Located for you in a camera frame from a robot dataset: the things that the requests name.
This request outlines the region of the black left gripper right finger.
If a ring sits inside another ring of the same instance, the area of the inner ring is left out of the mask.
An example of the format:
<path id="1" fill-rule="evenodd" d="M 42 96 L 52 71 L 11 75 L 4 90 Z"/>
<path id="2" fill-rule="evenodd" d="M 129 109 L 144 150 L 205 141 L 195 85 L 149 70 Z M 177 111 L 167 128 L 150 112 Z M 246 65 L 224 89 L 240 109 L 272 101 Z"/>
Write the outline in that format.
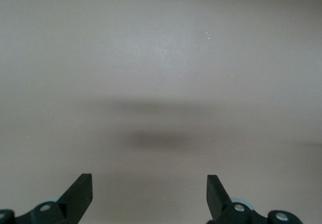
<path id="1" fill-rule="evenodd" d="M 287 211 L 272 210 L 266 216 L 258 214 L 248 201 L 231 198 L 216 175 L 207 176 L 206 200 L 212 216 L 209 223 L 302 223 Z"/>

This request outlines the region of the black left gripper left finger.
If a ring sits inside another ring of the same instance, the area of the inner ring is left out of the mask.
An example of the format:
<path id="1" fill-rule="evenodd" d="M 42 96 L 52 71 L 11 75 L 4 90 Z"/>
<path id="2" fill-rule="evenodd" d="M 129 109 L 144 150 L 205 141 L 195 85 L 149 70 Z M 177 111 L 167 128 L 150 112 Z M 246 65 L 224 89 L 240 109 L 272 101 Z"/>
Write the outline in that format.
<path id="1" fill-rule="evenodd" d="M 2 209 L 1 223 L 79 223 L 92 200 L 92 175 L 81 174 L 56 201 L 43 202 L 21 216 Z"/>

